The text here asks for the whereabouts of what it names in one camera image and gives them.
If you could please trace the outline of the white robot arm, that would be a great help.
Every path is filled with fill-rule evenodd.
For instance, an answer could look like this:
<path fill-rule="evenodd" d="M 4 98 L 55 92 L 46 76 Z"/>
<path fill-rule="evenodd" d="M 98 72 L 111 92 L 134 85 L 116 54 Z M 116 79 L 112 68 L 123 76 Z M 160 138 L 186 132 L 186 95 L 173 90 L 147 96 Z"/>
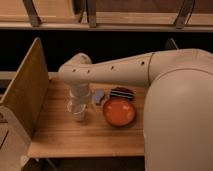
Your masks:
<path fill-rule="evenodd" d="M 151 52 L 93 64 L 79 53 L 59 78 L 77 105 L 91 83 L 146 86 L 146 171 L 213 171 L 213 54 L 200 49 Z"/>

